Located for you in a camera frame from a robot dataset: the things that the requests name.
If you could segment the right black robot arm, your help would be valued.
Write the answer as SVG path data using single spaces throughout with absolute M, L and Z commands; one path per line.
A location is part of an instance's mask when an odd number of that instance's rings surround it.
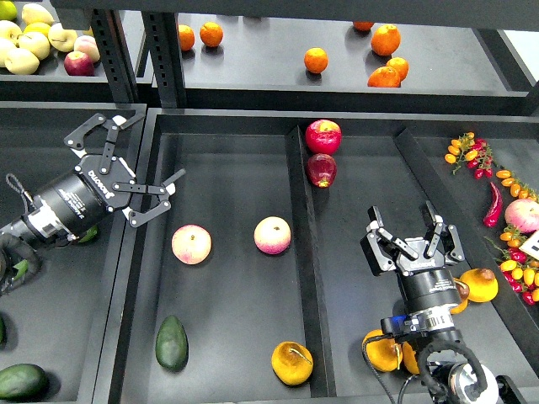
M 394 272 L 404 312 L 382 319 L 381 332 L 361 344 L 363 359 L 374 376 L 374 347 L 393 342 L 403 362 L 403 344 L 409 343 L 419 372 L 416 380 L 434 403 L 522 403 L 512 379 L 494 375 L 463 342 L 451 309 L 462 299 L 449 267 L 464 261 L 464 252 L 453 225 L 447 225 L 430 202 L 422 207 L 427 232 L 401 239 L 390 233 L 379 209 L 368 210 L 370 222 L 360 245 L 375 276 Z

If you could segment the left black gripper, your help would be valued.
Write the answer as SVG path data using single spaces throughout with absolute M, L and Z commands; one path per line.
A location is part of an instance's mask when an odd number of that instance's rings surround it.
M 138 184 L 136 175 L 122 157 L 115 156 L 115 146 L 119 135 L 134 124 L 141 121 L 143 113 L 136 113 L 130 118 L 116 115 L 107 118 L 97 113 L 84 121 L 68 134 L 63 142 L 82 158 L 79 167 L 84 180 L 94 189 L 106 207 L 122 210 L 129 225 L 138 228 L 164 214 L 171 208 L 170 197 L 175 193 L 175 183 L 186 174 L 180 168 L 172 176 L 159 185 Z M 88 154 L 85 141 L 91 135 L 96 135 L 104 142 L 102 151 L 98 154 Z M 134 210 L 129 206 L 131 196 L 139 194 L 147 196 L 151 205 L 145 211 Z

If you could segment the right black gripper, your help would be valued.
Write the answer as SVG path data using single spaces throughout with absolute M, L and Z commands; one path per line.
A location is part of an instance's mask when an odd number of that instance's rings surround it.
M 427 227 L 425 239 L 412 237 L 403 240 L 394 236 L 385 228 L 375 205 L 368 209 L 367 214 L 370 223 L 360 245 L 374 276 L 395 271 L 409 276 L 444 265 L 456 265 L 465 259 L 457 228 L 447 225 L 428 200 L 423 205 L 423 219 Z

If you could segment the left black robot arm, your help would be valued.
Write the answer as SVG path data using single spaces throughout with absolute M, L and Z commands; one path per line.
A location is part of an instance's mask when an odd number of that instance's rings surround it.
M 103 218 L 120 211 L 137 228 L 170 208 L 180 169 L 159 185 L 140 184 L 127 162 L 115 155 L 122 130 L 141 120 L 95 114 L 65 137 L 80 161 L 35 195 L 16 177 L 7 181 L 25 203 L 25 212 L 1 230 L 1 292 L 6 295 L 41 269 L 38 250 L 78 242 Z

